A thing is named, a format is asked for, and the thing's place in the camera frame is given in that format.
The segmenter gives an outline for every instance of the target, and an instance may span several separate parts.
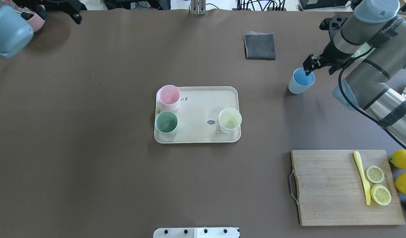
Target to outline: lemon slice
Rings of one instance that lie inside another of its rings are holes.
[[[380,183],[384,180],[384,172],[378,166],[370,166],[366,169],[366,176],[373,183]]]
[[[371,188],[371,197],[379,205],[388,205],[391,202],[391,193],[382,184],[375,184]]]

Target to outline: folded gray cloth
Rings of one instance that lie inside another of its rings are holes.
[[[273,33],[248,32],[244,34],[246,59],[275,60],[275,35]]]

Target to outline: cutting board handle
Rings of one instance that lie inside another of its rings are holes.
[[[294,175],[294,172],[295,172],[295,170],[294,170],[294,168],[293,168],[293,170],[291,170],[291,174],[290,174],[290,176],[289,176],[289,181],[290,181],[290,193],[291,193],[291,196],[294,198],[294,201],[296,202],[296,204],[297,204],[297,206],[298,206],[300,203],[299,203],[299,201],[296,199],[297,191],[296,191],[296,195],[294,196],[294,194],[293,194],[293,186],[292,186],[292,184],[291,184],[291,177]]]

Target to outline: black box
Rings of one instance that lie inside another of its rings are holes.
[[[306,9],[319,9],[328,7],[345,6],[348,0],[299,0],[301,7]]]

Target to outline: white bracket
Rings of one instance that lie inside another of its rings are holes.
[[[191,15],[206,15],[206,0],[191,0]]]
[[[240,238],[235,227],[158,228],[153,238]]]

